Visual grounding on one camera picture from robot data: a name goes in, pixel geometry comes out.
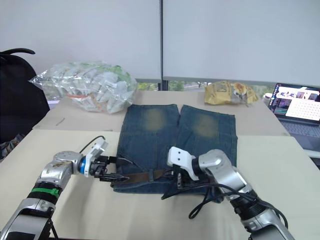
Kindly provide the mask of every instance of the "jeans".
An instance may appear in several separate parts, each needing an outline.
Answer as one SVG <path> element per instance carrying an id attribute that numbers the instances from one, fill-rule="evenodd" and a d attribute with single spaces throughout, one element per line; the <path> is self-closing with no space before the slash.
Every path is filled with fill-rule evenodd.
<path id="1" fill-rule="evenodd" d="M 169 149 L 176 146 L 198 157 L 221 149 L 236 165 L 235 116 L 184 105 L 132 105 L 125 115 L 118 143 L 116 172 L 122 175 L 149 173 L 149 181 L 113 185 L 120 193 L 163 194 L 171 186 L 167 178 L 153 179 L 155 170 L 169 169 Z M 203 189 L 190 191 L 204 193 Z"/>

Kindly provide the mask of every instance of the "faded knee patch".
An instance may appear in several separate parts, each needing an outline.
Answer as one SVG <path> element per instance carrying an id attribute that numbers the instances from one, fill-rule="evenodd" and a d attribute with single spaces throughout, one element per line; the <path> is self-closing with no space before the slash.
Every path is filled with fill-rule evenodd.
<path id="1" fill-rule="evenodd" d="M 214 138 L 218 136 L 218 121 L 213 117 L 205 114 L 197 115 L 197 119 L 194 122 L 193 131 L 195 134 L 206 137 Z"/>
<path id="2" fill-rule="evenodd" d="M 144 128 L 147 131 L 158 131 L 165 127 L 165 113 L 161 109 L 149 109 L 144 113 Z"/>

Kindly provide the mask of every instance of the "belt loop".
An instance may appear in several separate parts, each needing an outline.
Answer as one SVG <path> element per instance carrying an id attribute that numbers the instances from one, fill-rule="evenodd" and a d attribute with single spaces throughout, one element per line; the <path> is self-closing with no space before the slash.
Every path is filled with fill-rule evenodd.
<path id="1" fill-rule="evenodd" d="M 154 170 L 150 169 L 148 173 L 149 173 L 149 182 L 154 182 L 155 181 Z"/>

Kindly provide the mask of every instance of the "laptop screen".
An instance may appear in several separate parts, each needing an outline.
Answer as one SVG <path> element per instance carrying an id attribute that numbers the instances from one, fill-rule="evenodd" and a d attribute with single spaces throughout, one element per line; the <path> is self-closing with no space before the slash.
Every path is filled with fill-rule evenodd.
<path id="1" fill-rule="evenodd" d="M 320 87 L 277 83 L 268 107 L 277 117 L 320 123 Z"/>

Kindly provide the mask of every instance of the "desk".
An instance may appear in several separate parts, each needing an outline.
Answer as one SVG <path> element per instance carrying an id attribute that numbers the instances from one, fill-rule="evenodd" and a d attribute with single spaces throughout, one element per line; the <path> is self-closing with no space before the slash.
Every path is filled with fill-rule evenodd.
<path id="1" fill-rule="evenodd" d="M 177 104 L 179 109 L 185 104 L 208 111 L 232 114 L 236 119 L 237 135 L 289 136 L 287 130 L 262 100 L 249 106 L 209 105 L 204 101 L 204 92 L 138 91 L 134 103 L 138 105 Z M 34 129 L 120 132 L 125 115 L 125 110 L 114 114 L 87 112 L 65 97 L 34 126 Z"/>
<path id="2" fill-rule="evenodd" d="M 97 135 L 114 156 L 118 132 L 32 130 L 0 164 L 0 229 L 25 198 L 55 153 L 79 151 Z M 287 217 L 297 240 L 320 236 L 320 172 L 290 136 L 239 136 L 238 168 L 259 196 Z M 232 206 L 209 203 L 194 220 L 201 196 L 166 200 L 159 194 L 116 193 L 107 182 L 71 177 L 53 215 L 60 237 L 95 240 L 244 240 L 249 234 Z"/>

